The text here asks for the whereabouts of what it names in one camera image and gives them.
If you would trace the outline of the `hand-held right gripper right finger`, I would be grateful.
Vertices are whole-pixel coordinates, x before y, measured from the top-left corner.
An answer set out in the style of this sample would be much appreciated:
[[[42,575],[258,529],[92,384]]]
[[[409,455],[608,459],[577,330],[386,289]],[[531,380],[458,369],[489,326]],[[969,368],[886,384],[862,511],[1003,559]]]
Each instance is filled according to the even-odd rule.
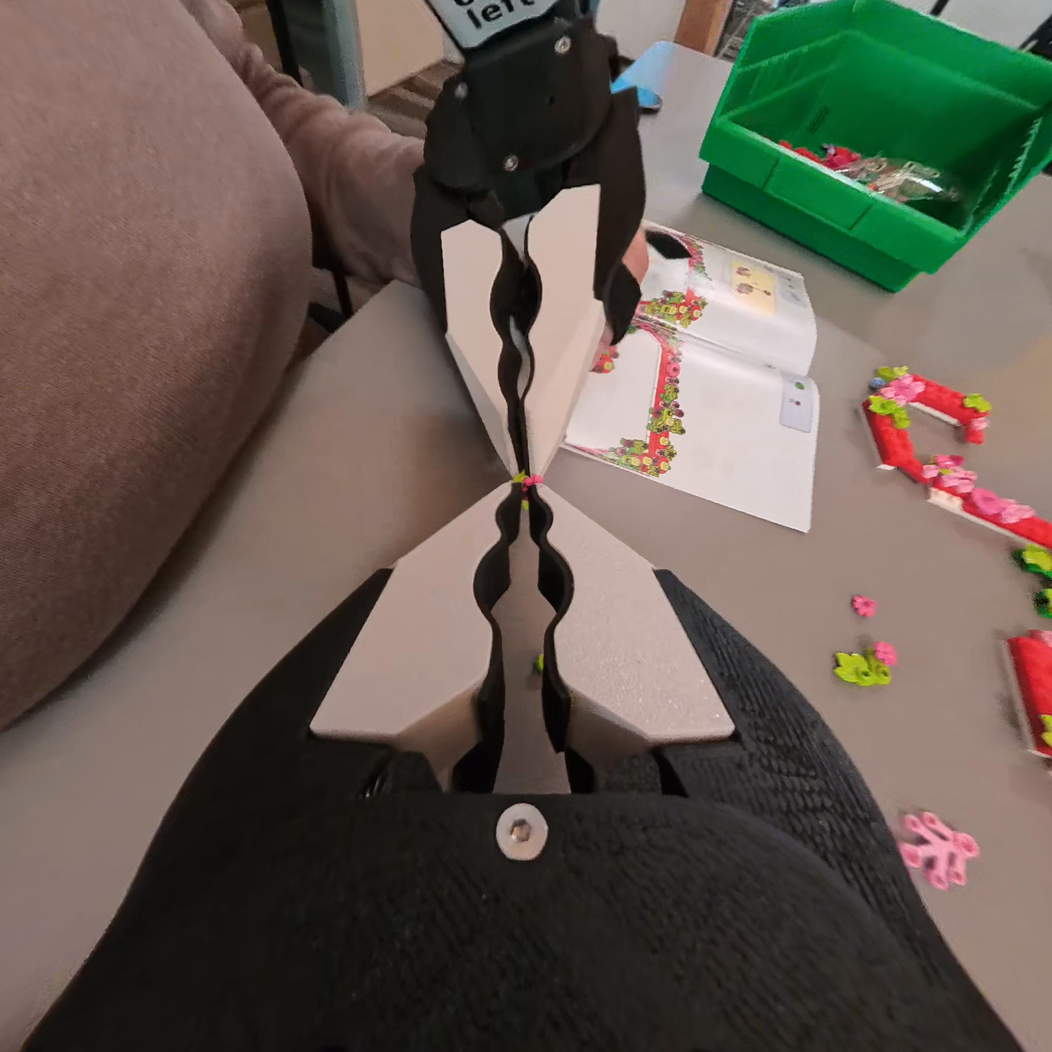
[[[545,727],[591,767],[722,743],[734,724],[658,569],[538,483],[529,488],[544,633]]]

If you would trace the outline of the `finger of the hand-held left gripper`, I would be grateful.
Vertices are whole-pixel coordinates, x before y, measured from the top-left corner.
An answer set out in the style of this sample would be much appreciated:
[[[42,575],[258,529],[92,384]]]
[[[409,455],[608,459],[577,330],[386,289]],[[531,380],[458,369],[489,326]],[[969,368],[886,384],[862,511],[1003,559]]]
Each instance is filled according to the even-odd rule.
[[[446,341],[508,473],[523,468],[517,343],[522,266],[507,234],[466,220],[441,235]]]
[[[518,222],[539,289],[519,376],[528,476],[545,476],[557,454],[605,328],[593,287],[600,202],[598,184],[568,188]]]

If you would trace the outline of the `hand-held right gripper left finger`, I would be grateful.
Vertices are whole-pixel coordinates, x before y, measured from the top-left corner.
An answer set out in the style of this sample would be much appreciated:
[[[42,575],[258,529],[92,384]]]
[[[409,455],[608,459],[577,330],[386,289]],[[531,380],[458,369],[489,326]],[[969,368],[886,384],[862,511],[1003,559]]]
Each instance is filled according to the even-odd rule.
[[[500,484],[398,559],[310,724],[319,739],[425,756],[456,791],[492,791],[505,735],[503,643],[521,486]]]

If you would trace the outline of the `person's left forearm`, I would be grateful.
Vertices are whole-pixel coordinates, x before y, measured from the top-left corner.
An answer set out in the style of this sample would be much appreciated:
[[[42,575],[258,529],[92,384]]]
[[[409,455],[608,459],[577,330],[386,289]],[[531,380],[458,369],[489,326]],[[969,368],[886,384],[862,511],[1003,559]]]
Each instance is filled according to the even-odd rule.
[[[227,2],[184,1],[289,153],[311,217],[353,279],[420,287],[411,250],[414,171],[424,143],[275,70]]]

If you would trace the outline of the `lego instruction booklet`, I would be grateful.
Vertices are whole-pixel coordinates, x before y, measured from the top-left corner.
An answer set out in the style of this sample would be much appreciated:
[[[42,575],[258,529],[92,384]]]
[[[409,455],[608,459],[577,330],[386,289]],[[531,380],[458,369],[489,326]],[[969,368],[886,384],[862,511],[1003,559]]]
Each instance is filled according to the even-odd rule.
[[[648,224],[626,335],[588,375],[564,447],[808,533],[820,439],[804,277]]]

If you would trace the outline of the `green lego leaf with flower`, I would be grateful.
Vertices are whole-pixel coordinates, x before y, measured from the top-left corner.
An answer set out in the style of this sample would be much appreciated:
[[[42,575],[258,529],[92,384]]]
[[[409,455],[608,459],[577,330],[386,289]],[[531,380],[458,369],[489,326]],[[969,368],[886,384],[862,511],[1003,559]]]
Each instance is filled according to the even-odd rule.
[[[891,682],[891,670],[899,662],[894,646],[877,641],[861,652],[836,651],[833,675],[859,688],[884,687]]]

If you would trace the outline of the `red lego pieces pile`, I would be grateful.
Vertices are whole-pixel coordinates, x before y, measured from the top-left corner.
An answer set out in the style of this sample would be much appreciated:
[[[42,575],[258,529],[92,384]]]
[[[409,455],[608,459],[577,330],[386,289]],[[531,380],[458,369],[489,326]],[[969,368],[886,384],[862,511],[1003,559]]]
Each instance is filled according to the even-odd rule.
[[[787,140],[778,140],[777,145],[785,151],[792,151],[796,155],[820,164],[831,171],[846,173],[861,162],[861,154],[851,151],[846,147],[835,144],[824,144],[821,151],[812,151],[805,146],[794,146]]]

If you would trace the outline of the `pink lego flower cluster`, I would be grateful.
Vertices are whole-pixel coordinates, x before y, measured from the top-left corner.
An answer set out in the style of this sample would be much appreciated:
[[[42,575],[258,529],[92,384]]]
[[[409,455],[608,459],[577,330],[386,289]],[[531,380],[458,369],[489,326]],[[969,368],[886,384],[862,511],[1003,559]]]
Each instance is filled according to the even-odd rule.
[[[897,847],[901,861],[919,872],[929,886],[942,891],[965,887],[969,862],[980,858],[980,847],[974,837],[946,825],[930,811],[901,817]]]

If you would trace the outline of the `light blue sheet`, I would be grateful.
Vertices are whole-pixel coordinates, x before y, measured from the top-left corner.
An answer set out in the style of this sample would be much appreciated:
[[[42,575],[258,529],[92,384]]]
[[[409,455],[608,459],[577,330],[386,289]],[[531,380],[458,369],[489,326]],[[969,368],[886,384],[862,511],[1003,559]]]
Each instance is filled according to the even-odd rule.
[[[618,74],[611,84],[613,95],[632,95],[638,99],[638,110],[644,116],[655,116],[663,107],[659,89],[664,76],[664,61],[668,41],[659,41],[642,52],[638,59],[619,57]]]

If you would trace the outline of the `person's brown sweater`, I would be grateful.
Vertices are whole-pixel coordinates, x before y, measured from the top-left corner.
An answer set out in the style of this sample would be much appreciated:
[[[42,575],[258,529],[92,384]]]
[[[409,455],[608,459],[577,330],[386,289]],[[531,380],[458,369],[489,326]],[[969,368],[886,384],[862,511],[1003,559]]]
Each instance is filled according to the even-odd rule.
[[[2,2],[2,728],[150,588],[294,360],[310,222],[191,2]]]

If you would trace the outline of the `green plastic bin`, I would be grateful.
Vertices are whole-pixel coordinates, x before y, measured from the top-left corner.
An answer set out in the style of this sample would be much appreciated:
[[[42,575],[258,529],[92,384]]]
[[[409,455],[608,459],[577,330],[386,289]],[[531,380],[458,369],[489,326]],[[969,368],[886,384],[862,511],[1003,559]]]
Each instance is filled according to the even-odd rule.
[[[937,168],[956,204],[901,204],[778,147]],[[758,17],[705,133],[703,194],[898,294],[937,274],[1050,165],[1050,62],[894,2]]]

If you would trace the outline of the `clear plastic bag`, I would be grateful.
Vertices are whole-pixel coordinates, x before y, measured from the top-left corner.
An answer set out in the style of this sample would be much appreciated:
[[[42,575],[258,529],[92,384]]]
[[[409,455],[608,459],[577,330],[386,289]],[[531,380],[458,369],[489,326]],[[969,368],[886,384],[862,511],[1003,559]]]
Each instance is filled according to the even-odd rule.
[[[954,179],[911,160],[885,156],[862,158],[848,177],[867,190],[901,204],[956,204],[963,199]]]

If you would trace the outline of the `red lego heart frame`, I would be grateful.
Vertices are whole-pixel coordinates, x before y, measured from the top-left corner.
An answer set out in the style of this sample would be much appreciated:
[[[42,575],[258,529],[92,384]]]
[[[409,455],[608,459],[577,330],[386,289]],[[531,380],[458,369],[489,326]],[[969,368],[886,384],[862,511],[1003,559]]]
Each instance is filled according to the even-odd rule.
[[[896,471],[923,486],[931,504],[953,515],[1019,542],[1024,548],[1050,551],[1051,524],[1030,506],[980,487],[959,454],[920,459],[912,436],[913,410],[950,426],[964,445],[980,446],[991,414],[989,401],[976,392],[942,385],[907,366],[876,370],[861,401],[879,469]]]

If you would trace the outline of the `red lego frame segment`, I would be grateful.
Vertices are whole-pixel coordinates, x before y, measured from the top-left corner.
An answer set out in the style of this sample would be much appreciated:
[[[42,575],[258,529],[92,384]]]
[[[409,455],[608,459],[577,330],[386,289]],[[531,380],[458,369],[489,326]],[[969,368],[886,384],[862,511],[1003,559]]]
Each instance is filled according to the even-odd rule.
[[[1002,653],[1012,712],[1024,748],[1051,762],[1051,632],[1031,630],[1006,638]]]

